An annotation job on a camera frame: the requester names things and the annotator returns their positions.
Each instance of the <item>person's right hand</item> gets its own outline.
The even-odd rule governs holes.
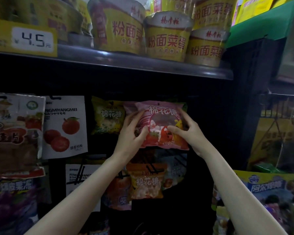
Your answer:
[[[210,142],[206,139],[198,124],[193,121],[193,119],[185,111],[179,111],[189,126],[189,129],[185,131],[176,126],[170,125],[168,126],[168,130],[184,138],[186,142],[192,146],[196,154],[201,156],[201,149],[210,145]]]

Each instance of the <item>yellow price tag holder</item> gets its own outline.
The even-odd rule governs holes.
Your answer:
[[[57,31],[0,20],[0,52],[57,57]]]

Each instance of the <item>brand logo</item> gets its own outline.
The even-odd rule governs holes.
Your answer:
[[[27,102],[26,106],[30,110],[36,110],[38,108],[38,103],[35,101],[29,101]]]
[[[257,175],[252,175],[248,179],[251,182],[251,184],[257,184],[259,182],[259,176]]]

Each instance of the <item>pink package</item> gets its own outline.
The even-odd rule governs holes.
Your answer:
[[[137,129],[141,132],[142,128],[148,125],[149,131],[141,148],[159,146],[164,149],[189,150],[187,142],[179,135],[171,133],[167,128],[168,125],[173,125],[183,129],[181,114],[178,111],[183,104],[145,101],[136,102],[135,106],[138,111],[145,111],[137,124]]]

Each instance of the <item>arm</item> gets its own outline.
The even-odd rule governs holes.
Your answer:
[[[88,177],[69,196],[62,200],[25,235],[76,235],[113,178],[134,157],[148,134],[144,128],[136,138],[135,126],[143,112],[127,116],[120,132],[113,155],[98,170]]]
[[[230,214],[235,230],[240,235],[287,235],[269,211],[246,188],[216,148],[205,138],[198,124],[180,111],[189,130],[168,126],[168,130],[183,137],[201,156]]]

